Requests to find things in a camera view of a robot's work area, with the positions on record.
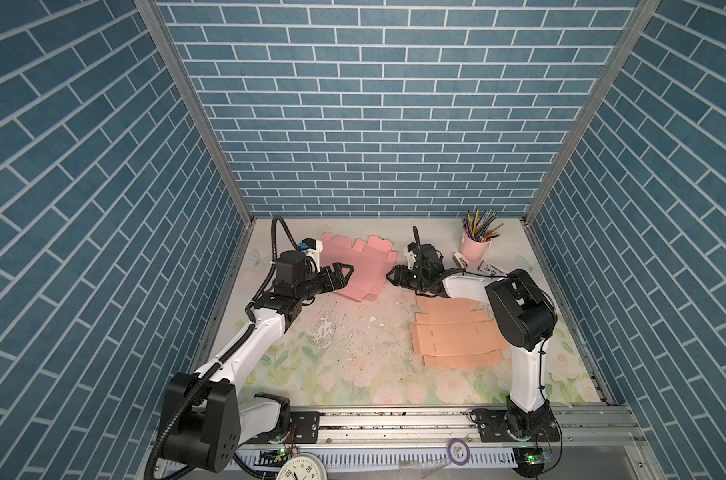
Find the pink paper box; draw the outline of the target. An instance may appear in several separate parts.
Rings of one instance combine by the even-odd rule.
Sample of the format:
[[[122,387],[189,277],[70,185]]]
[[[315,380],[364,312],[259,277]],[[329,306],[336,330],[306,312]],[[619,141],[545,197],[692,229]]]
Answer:
[[[375,301],[387,282],[386,275],[397,261],[398,253],[394,250],[394,244],[375,235],[371,235],[367,241],[353,241],[331,232],[324,233],[320,240],[323,243],[323,267],[333,263],[354,267],[348,285],[338,290],[337,294],[356,302]]]

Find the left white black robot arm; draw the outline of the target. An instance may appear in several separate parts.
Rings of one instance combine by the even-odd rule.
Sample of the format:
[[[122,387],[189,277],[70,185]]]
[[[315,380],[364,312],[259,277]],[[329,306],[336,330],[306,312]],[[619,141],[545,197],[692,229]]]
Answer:
[[[144,478],[155,478],[161,459],[181,464],[171,475],[174,479],[195,469],[219,473],[231,463],[255,476],[256,471],[243,462],[238,450],[256,436],[284,434],[290,424],[290,402],[261,394],[241,406],[238,394],[303,307],[320,294],[345,288],[354,271],[354,266],[339,262],[321,267],[297,252],[291,253],[286,264],[274,262],[245,308],[246,326],[194,373],[178,373],[169,381]]]

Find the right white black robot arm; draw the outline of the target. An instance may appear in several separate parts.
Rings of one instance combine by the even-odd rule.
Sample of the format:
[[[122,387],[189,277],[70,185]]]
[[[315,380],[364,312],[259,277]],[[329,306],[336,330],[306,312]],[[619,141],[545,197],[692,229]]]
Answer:
[[[463,268],[397,265],[386,279],[418,295],[486,303],[512,347],[512,385],[505,422],[512,438],[527,440],[554,420],[545,394],[548,343],[557,315],[546,292],[522,269],[507,274],[469,272]]]

